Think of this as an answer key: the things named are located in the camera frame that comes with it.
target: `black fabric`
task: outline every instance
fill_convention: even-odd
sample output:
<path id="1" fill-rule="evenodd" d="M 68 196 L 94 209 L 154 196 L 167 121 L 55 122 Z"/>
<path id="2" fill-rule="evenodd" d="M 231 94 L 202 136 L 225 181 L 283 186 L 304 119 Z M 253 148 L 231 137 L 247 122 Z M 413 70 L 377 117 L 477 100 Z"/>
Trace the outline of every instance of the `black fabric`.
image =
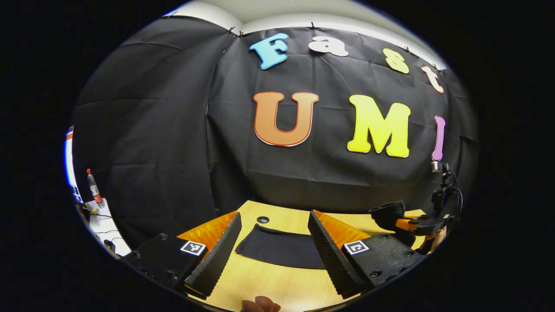
<path id="1" fill-rule="evenodd" d="M 249 46 L 284 32 L 287 60 L 267 70 Z M 314 36 L 345 43 L 347 57 L 314 53 Z M 393 49 L 410 72 L 389 67 Z M 445 93 L 420 68 L 432 68 Z M 319 96 L 303 143 L 278 147 L 254 132 L 254 94 L 281 92 L 276 125 L 292 129 L 295 92 Z M 373 97 L 383 115 L 392 103 L 411 110 L 407 158 L 347 150 L 355 128 L 349 97 Z M 448 69 L 394 44 L 334 29 L 293 27 L 244 35 L 192 17 L 161 18 L 121 44 L 97 69 L 74 111 L 73 159 L 84 200 L 87 168 L 108 199 L 131 248 L 160 232 L 184 232 L 246 200 L 331 213 L 367 213 L 403 200 L 406 210 L 433 208 L 441 177 L 430 168 L 435 115 L 446 120 L 444 161 L 465 194 L 477 165 L 476 117 Z M 449 209 L 454 209 L 456 200 Z"/>
<path id="2" fill-rule="evenodd" d="M 293 268 L 326 269 L 311 235 L 282 232 L 258 224 L 254 225 L 235 251 L 266 263 Z"/>

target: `bottle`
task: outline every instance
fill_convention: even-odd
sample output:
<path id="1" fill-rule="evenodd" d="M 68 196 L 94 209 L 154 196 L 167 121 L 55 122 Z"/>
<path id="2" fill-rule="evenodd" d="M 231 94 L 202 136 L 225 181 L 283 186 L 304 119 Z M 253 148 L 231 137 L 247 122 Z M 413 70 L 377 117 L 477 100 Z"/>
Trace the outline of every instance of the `bottle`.
<path id="1" fill-rule="evenodd" d="M 89 181 L 90 192 L 93 193 L 94 201 L 97 202 L 98 208 L 104 208 L 105 203 L 100 196 L 100 192 L 98 192 L 97 183 L 94 181 L 90 169 L 87 169 L 87 180 Z"/>

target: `black backdrop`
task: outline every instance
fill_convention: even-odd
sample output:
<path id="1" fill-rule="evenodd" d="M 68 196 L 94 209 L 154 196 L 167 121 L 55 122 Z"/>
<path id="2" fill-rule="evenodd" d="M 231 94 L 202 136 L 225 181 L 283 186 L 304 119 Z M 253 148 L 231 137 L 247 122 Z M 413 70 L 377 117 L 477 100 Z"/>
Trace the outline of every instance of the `black backdrop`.
<path id="1" fill-rule="evenodd" d="M 249 47 L 287 33 L 287 60 L 267 70 Z M 347 57 L 312 52 L 314 36 L 337 38 Z M 382 50 L 401 53 L 410 72 L 393 70 Z M 422 66 L 433 68 L 437 92 Z M 281 92 L 279 129 L 293 129 L 295 92 L 319 96 L 306 141 L 262 142 L 254 131 L 259 92 Z M 373 97 L 383 115 L 407 105 L 407 158 L 347 150 L 355 129 L 349 96 Z M 441 177 L 431 172 L 434 117 L 447 127 L 443 160 L 469 196 L 477 169 L 475 112 L 451 69 L 358 33 L 310 27 L 244 37 L 193 17 L 160 18 L 122 43 L 91 76 L 74 115 L 73 159 L 85 200 L 87 168 L 131 248 L 160 232 L 184 232 L 246 200 L 334 213 L 366 213 L 404 200 L 430 212 Z M 456 206 L 451 201 L 449 209 Z"/>
<path id="2" fill-rule="evenodd" d="M 9 90 L 8 98 L 17 100 L 6 106 L 6 116 L 21 116 L 16 124 L 12 118 L 5 123 L 8 142 L 15 140 L 6 154 L 8 173 L 18 170 L 4 210 L 7 310 L 198 310 L 113 260 L 94 241 L 74 213 L 63 164 L 65 132 L 89 75 L 130 34 L 181 2 L 20 5 L 6 16 L 6 34 L 14 35 L 18 48 L 7 50 L 15 54 L 5 63 L 8 85 L 21 88 Z M 539 96 L 541 71 L 531 72 L 529 60 L 530 43 L 552 55 L 537 31 L 549 29 L 552 13 L 533 2 L 372 5 L 427 40 L 468 86 L 480 121 L 480 192 L 468 198 L 459 226 L 433 257 L 345 310 L 552 310 L 548 271 L 538 256 L 549 246 L 542 238 L 553 233 L 538 226 L 548 220 L 541 209 L 528 209 L 542 181 L 532 179 L 537 170 L 519 167 L 531 146 L 523 144 L 524 126 L 538 129 L 538 116 L 551 105 Z"/>

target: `finger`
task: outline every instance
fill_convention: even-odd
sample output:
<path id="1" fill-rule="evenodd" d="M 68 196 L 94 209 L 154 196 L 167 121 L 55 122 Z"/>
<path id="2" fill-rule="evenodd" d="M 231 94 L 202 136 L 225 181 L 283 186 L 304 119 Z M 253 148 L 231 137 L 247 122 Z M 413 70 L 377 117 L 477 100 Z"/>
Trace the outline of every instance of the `finger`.
<path id="1" fill-rule="evenodd" d="M 264 310 L 260 307 L 260 305 L 250 301 L 250 300 L 243 300 L 241 301 L 241 312 L 264 312 Z"/>
<path id="2" fill-rule="evenodd" d="M 274 302 L 265 296 L 258 296 L 254 298 L 254 302 L 262 307 L 264 312 L 274 312 Z"/>

